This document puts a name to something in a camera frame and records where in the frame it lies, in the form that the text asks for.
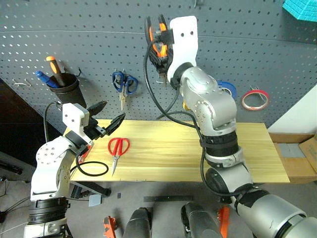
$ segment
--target red tape roll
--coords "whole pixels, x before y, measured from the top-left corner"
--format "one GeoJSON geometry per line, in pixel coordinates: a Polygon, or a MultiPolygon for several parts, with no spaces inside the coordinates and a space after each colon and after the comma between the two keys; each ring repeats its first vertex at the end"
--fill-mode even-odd
{"type": "Polygon", "coordinates": [[[263,90],[251,90],[249,92],[247,92],[245,95],[243,95],[242,97],[242,106],[247,109],[247,110],[250,110],[250,111],[259,111],[259,110],[262,110],[264,108],[266,108],[268,106],[268,102],[269,102],[269,95],[266,91],[263,91],[263,90]],[[266,101],[263,105],[261,106],[258,106],[258,107],[251,107],[251,106],[248,106],[244,100],[246,97],[248,97],[249,95],[251,94],[261,94],[263,96],[266,97],[266,101]]]}

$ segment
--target gray pegboard wall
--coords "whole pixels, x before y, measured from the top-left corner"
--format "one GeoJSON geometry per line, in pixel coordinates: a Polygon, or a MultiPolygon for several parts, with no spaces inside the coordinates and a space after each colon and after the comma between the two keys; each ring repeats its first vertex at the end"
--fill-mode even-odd
{"type": "MultiPolygon", "coordinates": [[[[216,79],[237,88],[237,121],[272,125],[317,82],[316,23],[296,20],[282,9],[281,0],[175,1],[48,1],[3,0],[0,2],[0,77],[36,111],[57,100],[34,76],[36,70],[51,74],[45,62],[55,55],[71,73],[78,73],[90,106],[108,104],[98,118],[120,114],[118,93],[111,84],[115,68],[140,81],[136,95],[128,97],[127,119],[154,120],[159,115],[143,79],[146,49],[144,18],[162,13],[167,22],[178,16],[198,19],[197,64],[216,79]],[[15,87],[12,79],[25,78],[31,87],[15,87]],[[270,94],[270,105],[258,112],[245,110],[241,97],[259,86],[270,94]]],[[[156,83],[158,74],[149,67],[158,100],[167,107],[174,96],[171,87],[156,83]]],[[[181,97],[174,109],[181,109],[181,97]]],[[[60,112],[50,109],[49,122],[64,130],[60,112]]]]}

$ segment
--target tape roll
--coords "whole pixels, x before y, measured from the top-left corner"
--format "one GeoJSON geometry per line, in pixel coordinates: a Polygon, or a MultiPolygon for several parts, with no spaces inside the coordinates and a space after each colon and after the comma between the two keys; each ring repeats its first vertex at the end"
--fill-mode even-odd
{"type": "Polygon", "coordinates": [[[224,82],[224,81],[221,81],[221,80],[217,80],[217,83],[218,83],[219,86],[221,86],[221,89],[223,91],[229,92],[229,94],[233,97],[233,99],[236,100],[236,98],[237,98],[237,89],[232,83],[224,82]]]}
{"type": "Polygon", "coordinates": [[[242,106],[247,109],[247,110],[250,110],[250,111],[259,111],[259,110],[262,110],[264,108],[266,108],[268,106],[268,103],[269,103],[269,95],[266,91],[263,91],[263,90],[251,90],[249,92],[247,92],[245,95],[243,95],[242,97],[242,106]],[[249,95],[251,94],[261,94],[263,95],[265,98],[266,98],[266,101],[264,104],[258,106],[258,107],[251,107],[249,105],[247,105],[245,103],[245,98],[248,97],[249,95]]]}

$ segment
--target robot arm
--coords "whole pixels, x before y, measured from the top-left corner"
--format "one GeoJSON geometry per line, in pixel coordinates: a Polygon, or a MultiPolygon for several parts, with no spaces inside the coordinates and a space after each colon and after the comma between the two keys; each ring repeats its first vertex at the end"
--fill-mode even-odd
{"type": "Polygon", "coordinates": [[[70,183],[70,167],[77,156],[87,151],[93,140],[113,133],[122,123],[125,114],[99,127],[92,116],[99,113],[106,102],[88,109],[79,104],[63,104],[63,122],[71,129],[65,136],[45,143],[37,152],[37,168],[31,182],[29,223],[24,228],[24,238],[66,237],[66,199],[70,183]]]}
{"type": "Polygon", "coordinates": [[[170,51],[172,48],[168,55],[172,57],[171,64],[166,66],[167,79],[172,86],[180,87],[186,106],[195,114],[203,138],[201,146],[206,151],[204,157],[211,166],[206,173],[208,187],[223,195],[221,201],[231,204],[256,237],[315,237],[316,218],[307,218],[304,211],[253,185],[237,142],[236,104],[216,80],[196,66],[196,18],[173,19],[168,31],[173,39],[164,41],[166,38],[157,37],[164,45],[172,42],[167,46],[170,51]]]}

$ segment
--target white wall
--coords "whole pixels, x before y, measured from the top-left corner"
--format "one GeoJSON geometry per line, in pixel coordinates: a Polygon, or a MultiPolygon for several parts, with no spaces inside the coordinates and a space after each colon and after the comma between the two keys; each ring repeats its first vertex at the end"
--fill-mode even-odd
{"type": "Polygon", "coordinates": [[[274,133],[316,133],[317,85],[269,129],[274,133]]]}

